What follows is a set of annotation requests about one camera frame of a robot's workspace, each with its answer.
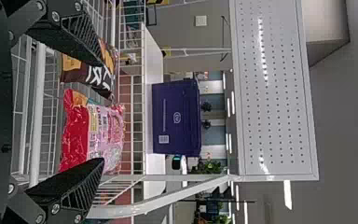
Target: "white metal frame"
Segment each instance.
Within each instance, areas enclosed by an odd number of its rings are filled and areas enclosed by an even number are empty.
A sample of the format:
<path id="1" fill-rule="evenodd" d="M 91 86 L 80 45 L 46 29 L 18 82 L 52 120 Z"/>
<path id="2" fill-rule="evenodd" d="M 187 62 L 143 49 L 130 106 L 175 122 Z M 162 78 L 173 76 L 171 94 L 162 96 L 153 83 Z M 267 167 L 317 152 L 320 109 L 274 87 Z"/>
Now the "white metal frame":
<path id="1" fill-rule="evenodd" d="M 97 34 L 106 42 L 110 38 L 110 45 L 115 45 L 115 27 L 116 27 L 116 0 L 108 0 L 108 5 L 99 0 L 82 0 L 83 7 L 89 12 L 92 22 L 94 24 Z M 34 83 L 29 82 L 31 73 L 31 58 L 32 53 L 32 39 L 28 36 L 26 38 L 27 49 L 26 58 L 22 58 L 20 51 L 17 54 L 12 54 L 16 59 L 26 62 L 25 68 L 25 83 L 23 90 L 23 103 L 22 111 L 19 112 L 15 108 L 15 114 L 21 114 L 21 133 L 20 133 L 20 155 L 14 160 L 19 160 L 19 167 L 12 167 L 12 174 L 16 176 L 22 184 L 26 184 L 29 181 L 30 186 L 34 186 L 38 183 L 39 179 L 46 178 L 54 175 L 56 171 L 55 157 L 57 151 L 57 131 L 58 131 L 58 107 L 59 107 L 59 94 L 61 85 L 59 83 L 57 70 L 57 54 L 55 51 L 46 46 L 37 43 L 36 48 L 36 82 L 33 96 L 30 96 L 30 88 Z M 16 47 L 21 49 L 21 40 Z M 46 59 L 53 59 L 53 64 L 46 64 Z M 51 71 L 46 71 L 46 68 L 50 66 Z M 45 88 L 44 85 L 51 85 L 52 88 Z M 17 100 L 17 91 L 19 85 L 15 86 L 15 101 Z M 71 83 L 65 84 L 65 86 L 75 89 L 80 89 L 81 84 Z M 30 98 L 34 98 L 33 113 L 30 115 L 28 112 Z M 102 97 L 97 95 L 96 100 L 101 102 Z M 28 117 L 32 117 L 31 125 L 28 122 Z"/>

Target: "light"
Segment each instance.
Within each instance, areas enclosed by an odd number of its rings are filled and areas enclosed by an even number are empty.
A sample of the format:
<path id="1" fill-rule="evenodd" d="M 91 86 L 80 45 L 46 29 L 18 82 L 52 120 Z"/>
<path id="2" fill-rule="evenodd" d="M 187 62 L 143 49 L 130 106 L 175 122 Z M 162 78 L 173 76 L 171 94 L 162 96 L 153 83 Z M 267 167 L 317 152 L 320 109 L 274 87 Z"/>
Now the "light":
<path id="1" fill-rule="evenodd" d="M 234 182 L 233 181 L 230 182 L 231 182 L 231 196 L 234 196 Z"/>
<path id="2" fill-rule="evenodd" d="M 228 151 L 229 147 L 228 147 L 228 133 L 226 133 L 226 150 Z"/>
<path id="3" fill-rule="evenodd" d="M 226 73 L 223 73 L 223 90 L 226 90 Z"/>
<path id="4" fill-rule="evenodd" d="M 232 217 L 232 214 L 231 214 L 231 203 L 228 204 L 228 218 L 231 218 Z"/>
<path id="5" fill-rule="evenodd" d="M 237 201 L 237 211 L 240 211 L 240 187 L 235 186 L 235 201 Z"/>
<path id="6" fill-rule="evenodd" d="M 289 210 L 292 210 L 293 209 L 292 186 L 291 186 L 290 180 L 283 181 L 283 190 L 284 190 L 284 205 L 286 205 L 286 207 Z"/>
<path id="7" fill-rule="evenodd" d="M 231 92 L 232 114 L 235 115 L 234 91 Z"/>
<path id="8" fill-rule="evenodd" d="M 229 154 L 232 153 L 232 140 L 231 140 L 231 133 L 228 135 L 228 148 L 229 148 Z"/>
<path id="9" fill-rule="evenodd" d="M 248 223 L 249 223 L 249 218 L 248 218 L 248 203 L 247 203 L 247 202 L 244 202 L 243 206 L 244 206 L 244 208 L 243 208 L 243 215 L 244 215 L 244 218 L 245 218 L 245 224 L 248 224 Z"/>
<path id="10" fill-rule="evenodd" d="M 181 166 L 182 166 L 182 175 L 187 175 L 187 162 L 186 162 L 186 157 L 182 156 L 181 159 Z M 182 187 L 185 188 L 188 186 L 188 182 L 187 181 L 183 181 L 182 182 Z"/>
<path id="11" fill-rule="evenodd" d="M 229 98 L 227 98 L 227 116 L 228 118 L 231 117 L 231 113 L 229 111 Z"/>

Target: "metal shelving rack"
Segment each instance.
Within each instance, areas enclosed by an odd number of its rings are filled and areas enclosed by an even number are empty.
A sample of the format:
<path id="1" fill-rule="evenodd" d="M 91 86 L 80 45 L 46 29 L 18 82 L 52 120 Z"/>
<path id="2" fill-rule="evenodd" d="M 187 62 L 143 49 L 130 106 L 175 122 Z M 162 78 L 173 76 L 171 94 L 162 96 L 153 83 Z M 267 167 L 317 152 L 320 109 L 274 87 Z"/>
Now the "metal shelving rack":
<path id="1" fill-rule="evenodd" d="M 82 0 L 98 36 L 116 41 L 116 0 Z M 22 185 L 35 185 L 57 173 L 64 124 L 65 89 L 80 91 L 101 105 L 110 102 L 80 83 L 60 83 L 61 54 L 24 35 L 11 50 L 14 120 L 11 173 Z"/>

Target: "wall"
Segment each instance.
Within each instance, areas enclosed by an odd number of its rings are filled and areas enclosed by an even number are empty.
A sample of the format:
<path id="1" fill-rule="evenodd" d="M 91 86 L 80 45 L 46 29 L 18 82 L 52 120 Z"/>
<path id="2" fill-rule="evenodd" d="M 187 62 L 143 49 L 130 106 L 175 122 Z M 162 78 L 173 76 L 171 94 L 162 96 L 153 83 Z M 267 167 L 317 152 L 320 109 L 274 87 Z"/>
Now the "wall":
<path id="1" fill-rule="evenodd" d="M 302 0 L 307 42 L 348 38 L 345 0 Z"/>
<path id="2" fill-rule="evenodd" d="M 321 179 L 292 184 L 293 211 L 282 183 L 242 185 L 243 197 L 271 204 L 258 223 L 358 223 L 358 0 L 347 7 L 351 43 L 310 71 Z"/>
<path id="3" fill-rule="evenodd" d="M 222 48 L 223 20 L 229 21 L 228 1 L 208 0 L 180 7 L 158 9 L 158 25 L 149 26 L 150 33 L 161 47 L 171 48 Z M 208 16 L 208 26 L 196 27 L 195 16 Z M 229 27 L 225 24 L 225 48 L 231 47 Z M 230 55 L 219 62 L 221 55 L 196 56 L 164 60 L 164 72 L 217 71 L 231 68 Z"/>

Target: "ceiling light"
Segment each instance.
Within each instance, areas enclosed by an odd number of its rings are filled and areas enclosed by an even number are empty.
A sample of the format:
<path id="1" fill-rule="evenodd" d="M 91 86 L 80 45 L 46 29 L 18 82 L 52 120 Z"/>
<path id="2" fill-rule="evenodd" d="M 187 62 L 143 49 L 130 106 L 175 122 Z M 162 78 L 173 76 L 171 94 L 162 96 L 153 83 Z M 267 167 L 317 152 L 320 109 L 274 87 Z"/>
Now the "ceiling light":
<path id="1" fill-rule="evenodd" d="M 223 73 L 223 90 L 226 89 L 226 73 Z"/>
<path id="2" fill-rule="evenodd" d="M 283 190 L 284 190 L 284 205 L 286 205 L 286 207 L 289 210 L 292 210 L 293 209 L 292 186 L 290 180 L 283 181 Z"/>
<path id="3" fill-rule="evenodd" d="M 229 148 L 229 154 L 231 154 L 232 153 L 231 133 L 228 135 L 228 148 Z"/>
<path id="4" fill-rule="evenodd" d="M 240 187 L 235 186 L 235 200 L 237 201 L 237 211 L 240 211 Z"/>
<path id="5" fill-rule="evenodd" d="M 232 114 L 235 115 L 234 91 L 231 92 Z"/>
<path id="6" fill-rule="evenodd" d="M 226 133 L 226 150 L 228 151 L 229 147 L 228 147 L 228 133 Z"/>
<path id="7" fill-rule="evenodd" d="M 227 98 L 227 116 L 228 116 L 228 118 L 231 117 L 231 113 L 230 113 L 229 108 L 230 108 L 230 106 L 229 106 L 229 98 Z"/>
<path id="8" fill-rule="evenodd" d="M 245 218 L 245 224 L 248 224 L 249 223 L 249 218 L 248 218 L 248 203 L 247 202 L 244 202 L 243 206 L 245 206 L 243 208 L 243 215 L 244 215 L 244 218 Z"/>

